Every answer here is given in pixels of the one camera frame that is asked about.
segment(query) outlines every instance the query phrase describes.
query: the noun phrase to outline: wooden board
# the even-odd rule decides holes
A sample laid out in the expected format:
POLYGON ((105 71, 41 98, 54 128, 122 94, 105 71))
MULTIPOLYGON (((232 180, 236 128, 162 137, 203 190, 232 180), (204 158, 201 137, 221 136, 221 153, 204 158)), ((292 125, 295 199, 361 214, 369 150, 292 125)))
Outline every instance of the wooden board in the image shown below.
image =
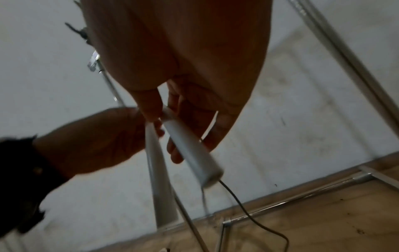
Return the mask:
MULTIPOLYGON (((399 180, 399 166, 385 172, 399 180)), ((397 251, 399 245, 399 192, 373 180, 323 194, 257 217, 257 220, 289 237, 290 252, 371 252, 397 251)), ((202 222, 199 232, 213 251, 221 219, 202 222)), ((285 241, 255 226, 242 222, 227 229, 223 252, 283 251, 285 241)), ((188 230, 150 240, 120 244, 101 251, 200 252, 188 230)))

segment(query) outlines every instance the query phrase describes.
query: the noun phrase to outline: cable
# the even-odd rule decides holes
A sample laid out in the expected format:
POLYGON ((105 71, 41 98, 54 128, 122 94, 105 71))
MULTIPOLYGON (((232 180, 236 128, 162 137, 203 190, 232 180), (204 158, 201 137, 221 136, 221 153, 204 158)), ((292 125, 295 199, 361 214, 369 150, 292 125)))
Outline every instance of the cable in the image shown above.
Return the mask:
POLYGON ((278 236, 280 236, 281 238, 283 238, 283 239, 286 240, 286 246, 285 246, 285 248, 284 248, 284 252, 287 252, 287 251, 288 251, 288 247, 290 246, 290 240, 289 240, 285 235, 283 235, 282 233, 279 233, 279 232, 277 232, 277 231, 275 231, 275 230, 273 230, 273 229, 270 229, 270 228, 268 228, 268 227, 265 227, 265 226, 263 226, 262 224, 260 224, 259 222, 257 222, 257 221, 247 212, 247 210, 246 210, 246 209, 244 208, 244 206, 241 204, 240 200, 239 200, 239 199, 237 198, 237 196, 233 193, 233 191, 232 191, 225 183, 223 183, 223 181, 219 180, 219 182, 220 182, 220 184, 233 196, 233 198, 237 201, 238 205, 241 207, 242 211, 246 214, 246 216, 248 216, 248 218, 249 218, 250 220, 252 220, 253 223, 255 223, 255 224, 256 224, 257 226, 259 226, 260 228, 262 228, 262 229, 264 229, 264 230, 266 230, 266 231, 268 231, 268 232, 270 232, 270 233, 273 233, 273 234, 275 234, 275 235, 278 235, 278 236))

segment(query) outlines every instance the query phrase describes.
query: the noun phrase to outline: white wall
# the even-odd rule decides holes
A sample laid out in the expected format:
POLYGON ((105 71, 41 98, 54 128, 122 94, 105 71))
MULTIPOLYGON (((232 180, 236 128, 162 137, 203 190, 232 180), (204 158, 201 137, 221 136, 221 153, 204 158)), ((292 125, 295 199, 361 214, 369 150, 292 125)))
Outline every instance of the white wall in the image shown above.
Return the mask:
MULTIPOLYGON (((399 17, 394 15, 399 2, 317 5, 399 101, 399 17)), ((0 3, 1 135, 44 134, 116 106, 100 76, 86 69, 93 50, 64 21, 84 25, 68 1, 0 3)), ((226 169, 223 180, 242 201, 399 150, 390 129, 283 0, 275 0, 272 27, 269 56, 254 94, 213 152, 226 169)), ((164 86, 161 92, 166 98, 164 86)), ((203 216, 200 187, 187 165, 169 160, 167 165, 190 216, 203 216)), ((234 204, 220 186, 207 190, 206 197, 210 212, 234 204)), ((91 250, 154 232, 145 154, 72 179, 51 193, 42 208, 45 220, 23 241, 39 241, 48 251, 91 250)))

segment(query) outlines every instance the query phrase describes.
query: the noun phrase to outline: black sleeve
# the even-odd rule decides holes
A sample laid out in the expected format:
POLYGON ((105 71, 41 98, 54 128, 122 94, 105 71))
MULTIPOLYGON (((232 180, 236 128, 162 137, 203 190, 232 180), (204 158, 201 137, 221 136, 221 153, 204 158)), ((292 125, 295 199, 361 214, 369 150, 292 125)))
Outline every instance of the black sleeve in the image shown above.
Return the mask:
POLYGON ((0 142, 0 237, 28 232, 44 218, 46 195, 67 181, 32 146, 35 138, 0 142))

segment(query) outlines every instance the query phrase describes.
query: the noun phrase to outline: white plastic pipe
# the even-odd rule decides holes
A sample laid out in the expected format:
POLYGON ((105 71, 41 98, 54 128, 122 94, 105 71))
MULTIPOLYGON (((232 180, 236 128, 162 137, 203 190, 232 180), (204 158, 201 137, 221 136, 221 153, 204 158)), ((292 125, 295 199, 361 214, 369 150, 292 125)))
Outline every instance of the white plastic pipe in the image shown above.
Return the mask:
POLYGON ((157 228, 177 221, 175 198, 153 123, 145 125, 145 152, 150 171, 157 228))
POLYGON ((201 187, 206 188, 217 183, 223 176, 223 170, 194 133, 166 106, 160 118, 201 187))

